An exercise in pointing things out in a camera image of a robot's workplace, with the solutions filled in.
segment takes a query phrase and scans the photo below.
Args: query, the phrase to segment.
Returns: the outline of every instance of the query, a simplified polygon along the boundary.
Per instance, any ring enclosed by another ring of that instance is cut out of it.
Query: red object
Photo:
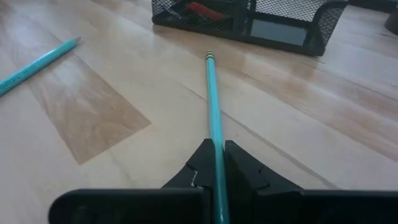
[[[226,16],[222,13],[216,12],[212,9],[209,9],[206,6],[201,5],[197,2],[188,3],[186,6],[187,6],[187,8],[191,9],[192,11],[199,13],[208,19],[211,19],[212,21],[221,21],[221,20],[228,18],[228,16]]]

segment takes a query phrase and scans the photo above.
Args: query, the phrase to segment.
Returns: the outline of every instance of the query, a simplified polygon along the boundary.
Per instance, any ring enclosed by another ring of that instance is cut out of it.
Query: blue pencil
[[[66,41],[56,49],[53,49],[52,51],[46,53],[45,55],[41,56],[39,59],[30,63],[28,66],[22,68],[18,72],[2,80],[0,82],[0,96],[3,96],[8,91],[13,89],[15,86],[18,86],[24,80],[36,74],[41,69],[45,68],[51,62],[58,59],[59,57],[61,57],[63,54],[67,53],[71,49],[75,48],[79,40],[80,37]]]
[[[224,141],[221,125],[220,106],[218,103],[216,65],[214,53],[206,53],[207,97],[209,101],[210,136],[215,145],[216,187],[215,187],[215,221],[216,224],[229,224],[228,199],[224,170]]]

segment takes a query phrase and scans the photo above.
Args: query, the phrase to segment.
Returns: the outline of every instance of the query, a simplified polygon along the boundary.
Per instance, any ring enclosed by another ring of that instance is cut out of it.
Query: black mesh desk organizer
[[[152,0],[154,24],[321,56],[342,0]]]
[[[50,224],[213,223],[214,145],[205,139],[161,189],[74,190],[56,199]],[[398,193],[305,190],[225,143],[232,224],[398,223]]]

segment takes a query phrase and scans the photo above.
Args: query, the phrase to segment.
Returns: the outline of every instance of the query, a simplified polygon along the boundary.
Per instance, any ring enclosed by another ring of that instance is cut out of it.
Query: wooden floor
[[[83,42],[0,98],[0,223],[46,223],[71,189],[166,183],[209,136],[209,49],[225,139],[305,188],[398,190],[386,18],[347,7],[310,58],[153,26],[149,0],[1,0],[1,78]]]

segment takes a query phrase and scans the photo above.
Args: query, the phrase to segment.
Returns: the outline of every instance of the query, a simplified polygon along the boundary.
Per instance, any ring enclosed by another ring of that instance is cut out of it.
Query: mesh pencil holder
[[[344,0],[152,0],[154,24],[321,56]]]

